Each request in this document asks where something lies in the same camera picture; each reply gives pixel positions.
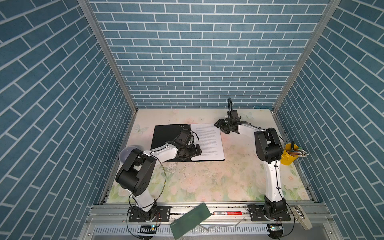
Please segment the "orange black file folder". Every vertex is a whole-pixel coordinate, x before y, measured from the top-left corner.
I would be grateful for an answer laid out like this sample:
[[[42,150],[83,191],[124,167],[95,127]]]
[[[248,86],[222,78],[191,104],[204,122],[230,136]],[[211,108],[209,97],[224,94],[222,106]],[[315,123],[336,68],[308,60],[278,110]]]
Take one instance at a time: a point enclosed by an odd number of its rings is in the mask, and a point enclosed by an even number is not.
[[[173,124],[173,125],[159,125],[155,126],[154,135],[152,139],[151,149],[156,151],[163,152],[164,149],[169,147],[174,147],[173,140],[179,135],[181,130],[191,130],[191,125],[189,124]],[[191,159],[177,159],[176,154],[172,157],[172,151],[166,151],[165,156],[159,157],[160,160],[168,163],[181,163],[181,162],[194,162]]]

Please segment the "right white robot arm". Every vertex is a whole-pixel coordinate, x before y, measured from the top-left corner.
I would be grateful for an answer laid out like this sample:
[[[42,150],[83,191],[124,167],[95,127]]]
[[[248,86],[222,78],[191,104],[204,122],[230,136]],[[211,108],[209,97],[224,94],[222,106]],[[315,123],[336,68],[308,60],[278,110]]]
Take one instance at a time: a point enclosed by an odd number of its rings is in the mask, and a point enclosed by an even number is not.
[[[219,119],[214,126],[225,134],[236,133],[254,139],[257,157],[262,161],[266,173],[264,214],[272,221],[281,218],[287,212],[280,177],[284,150],[276,129],[263,129],[242,121],[236,110],[228,111],[227,118]]]

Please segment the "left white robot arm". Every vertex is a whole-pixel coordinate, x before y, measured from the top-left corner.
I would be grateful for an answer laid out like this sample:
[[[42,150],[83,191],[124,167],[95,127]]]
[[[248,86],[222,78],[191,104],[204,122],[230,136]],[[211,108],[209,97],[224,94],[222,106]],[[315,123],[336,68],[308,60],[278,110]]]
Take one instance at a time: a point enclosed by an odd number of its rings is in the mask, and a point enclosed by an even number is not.
[[[136,202],[135,210],[146,214],[149,218],[156,213],[157,200],[148,190],[157,163],[163,167],[168,160],[185,160],[200,156],[200,145],[195,144],[198,135],[191,130],[182,130],[173,141],[167,141],[163,146],[142,151],[136,147],[127,147],[119,154],[123,164],[115,181],[132,195]]]

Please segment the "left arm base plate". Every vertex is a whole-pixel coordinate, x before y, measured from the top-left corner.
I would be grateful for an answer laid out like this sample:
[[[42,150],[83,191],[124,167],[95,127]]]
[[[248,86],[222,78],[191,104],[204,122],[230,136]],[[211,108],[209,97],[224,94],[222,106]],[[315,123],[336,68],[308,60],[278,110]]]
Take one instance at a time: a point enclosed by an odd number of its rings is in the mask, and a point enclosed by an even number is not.
[[[128,222],[130,223],[144,223],[144,222],[169,222],[171,214],[170,206],[155,206],[153,205],[148,212],[133,206],[129,208]]]

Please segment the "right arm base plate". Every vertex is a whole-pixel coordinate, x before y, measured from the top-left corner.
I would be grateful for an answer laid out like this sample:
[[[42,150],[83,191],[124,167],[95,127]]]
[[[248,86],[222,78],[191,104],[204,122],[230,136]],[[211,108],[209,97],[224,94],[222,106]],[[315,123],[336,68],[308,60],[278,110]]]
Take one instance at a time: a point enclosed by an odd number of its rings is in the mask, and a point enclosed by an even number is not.
[[[284,206],[281,210],[275,211],[271,207],[262,205],[247,205],[246,210],[249,212],[252,222],[289,222],[291,216],[287,206]]]

